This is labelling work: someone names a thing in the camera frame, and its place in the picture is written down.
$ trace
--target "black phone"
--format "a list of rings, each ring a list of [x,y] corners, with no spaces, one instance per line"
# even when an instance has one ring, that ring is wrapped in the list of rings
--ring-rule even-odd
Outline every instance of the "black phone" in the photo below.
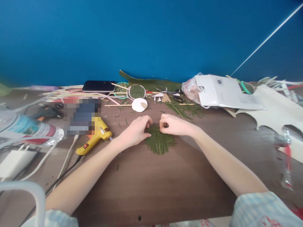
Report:
[[[85,82],[82,91],[83,92],[114,92],[115,81],[105,80],[88,80]]]

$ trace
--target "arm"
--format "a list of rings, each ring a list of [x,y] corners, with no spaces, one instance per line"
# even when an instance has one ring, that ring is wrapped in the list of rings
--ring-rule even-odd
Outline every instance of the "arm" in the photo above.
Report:
[[[135,119],[121,135],[68,176],[46,198],[45,209],[60,210],[71,215],[116,155],[151,136],[144,133],[149,124],[152,124],[149,116]]]
[[[176,116],[162,114],[160,131],[167,134],[192,137],[212,167],[236,196],[268,191],[261,180],[247,166],[214,141],[198,126]]]

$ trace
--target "hand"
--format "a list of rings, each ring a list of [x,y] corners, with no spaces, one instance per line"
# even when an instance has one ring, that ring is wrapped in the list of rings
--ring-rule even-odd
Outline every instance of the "hand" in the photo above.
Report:
[[[118,137],[118,143],[125,145],[125,149],[139,144],[147,137],[151,137],[151,134],[144,133],[145,128],[149,128],[152,124],[150,116],[146,115],[138,117],[125,129]]]
[[[196,128],[199,127],[176,116],[165,113],[161,115],[160,131],[162,133],[192,137]]]

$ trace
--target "brown table surface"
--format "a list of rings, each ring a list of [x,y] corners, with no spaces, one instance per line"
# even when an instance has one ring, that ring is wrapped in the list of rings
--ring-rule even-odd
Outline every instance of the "brown table surface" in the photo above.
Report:
[[[22,100],[25,93],[28,93],[28,97]],[[38,98],[40,96],[35,92],[14,91],[1,101],[15,109]],[[130,113],[131,108],[126,108],[123,115],[119,114],[117,107],[102,107],[101,115],[114,136],[118,136],[127,127],[126,118],[130,124],[139,116],[149,115],[157,123],[161,117],[160,111],[175,114],[165,104],[155,104],[153,101],[148,101],[148,104],[149,109],[142,113],[133,114]],[[35,113],[37,108],[31,107],[28,114]],[[247,165],[288,206],[303,207],[303,166],[292,160],[294,191],[281,187],[284,161],[280,159],[284,159],[284,154],[274,146],[273,130],[263,126],[256,130],[256,122],[250,115],[242,113],[235,119],[222,108],[205,109],[204,115],[202,119],[194,119],[198,126]],[[62,119],[51,119],[49,123],[63,126]],[[87,140],[88,137],[81,136],[76,147]],[[153,154],[144,142],[120,153],[74,212],[73,216],[78,218],[79,225],[164,224],[231,215],[236,196],[191,138],[175,137],[175,140],[177,145],[163,156]],[[73,136],[67,136],[59,142],[53,154],[30,180],[47,189],[57,178],[72,141]],[[97,144],[77,166],[108,143]],[[39,154],[23,176],[37,166],[43,155]],[[33,205],[34,199],[26,192],[4,192],[0,197],[0,225],[17,226]]]

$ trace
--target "light blue striped sleeve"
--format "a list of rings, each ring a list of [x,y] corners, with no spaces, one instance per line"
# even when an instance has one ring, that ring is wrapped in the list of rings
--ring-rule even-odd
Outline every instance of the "light blue striped sleeve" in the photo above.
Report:
[[[36,216],[27,220],[22,227],[35,226]],[[60,210],[47,210],[45,212],[44,227],[79,227],[78,220],[68,216]]]
[[[230,227],[303,226],[298,218],[273,192],[241,195],[236,203]]]

